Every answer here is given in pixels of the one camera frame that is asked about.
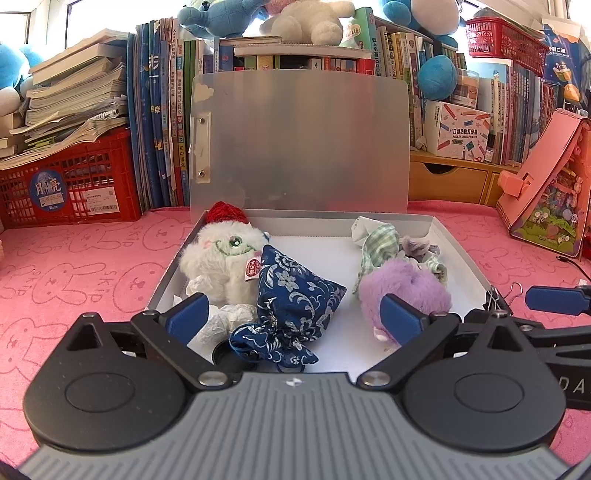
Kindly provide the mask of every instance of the drawer handle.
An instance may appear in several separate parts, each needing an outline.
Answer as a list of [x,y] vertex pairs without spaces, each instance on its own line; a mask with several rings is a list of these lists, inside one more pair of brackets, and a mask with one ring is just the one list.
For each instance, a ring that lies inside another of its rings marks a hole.
[[434,175],[443,175],[444,173],[449,173],[456,168],[449,165],[439,165],[437,163],[425,163],[424,165],[427,167],[427,170]]

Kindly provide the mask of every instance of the wooden drawer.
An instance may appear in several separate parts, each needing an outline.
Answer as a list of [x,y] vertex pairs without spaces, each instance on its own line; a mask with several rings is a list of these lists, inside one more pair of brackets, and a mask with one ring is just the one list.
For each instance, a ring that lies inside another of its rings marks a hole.
[[491,183],[484,197],[484,204],[489,207],[496,207],[497,201],[503,195],[503,189],[498,186],[499,175],[499,173],[491,174]]
[[487,171],[475,168],[412,161],[408,200],[480,203],[487,175]]

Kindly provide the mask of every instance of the blue floral cloth bag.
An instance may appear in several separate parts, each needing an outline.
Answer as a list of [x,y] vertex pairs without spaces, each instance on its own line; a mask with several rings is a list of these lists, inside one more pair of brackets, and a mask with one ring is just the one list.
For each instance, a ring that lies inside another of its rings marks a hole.
[[259,274],[259,323],[234,330],[230,345],[245,358],[304,369],[318,357],[302,343],[322,336],[346,292],[345,287],[314,275],[265,245]]

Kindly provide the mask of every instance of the ribbed gray surface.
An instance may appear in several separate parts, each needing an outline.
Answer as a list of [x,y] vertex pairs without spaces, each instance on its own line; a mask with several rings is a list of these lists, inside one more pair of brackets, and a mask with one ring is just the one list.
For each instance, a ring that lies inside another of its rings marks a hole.
[[147,445],[108,456],[42,447],[20,470],[33,480],[555,480],[566,465],[546,448],[454,452],[416,431],[388,394],[361,391],[345,374],[247,373],[197,395]]

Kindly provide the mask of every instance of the red basket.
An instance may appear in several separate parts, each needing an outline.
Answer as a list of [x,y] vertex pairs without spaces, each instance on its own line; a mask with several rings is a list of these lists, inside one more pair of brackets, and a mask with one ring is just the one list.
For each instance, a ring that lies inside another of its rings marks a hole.
[[544,76],[546,45],[502,18],[473,18],[466,22],[468,52],[471,57],[510,59]]
[[5,228],[127,222],[140,216],[125,127],[94,143],[0,170],[0,220]]

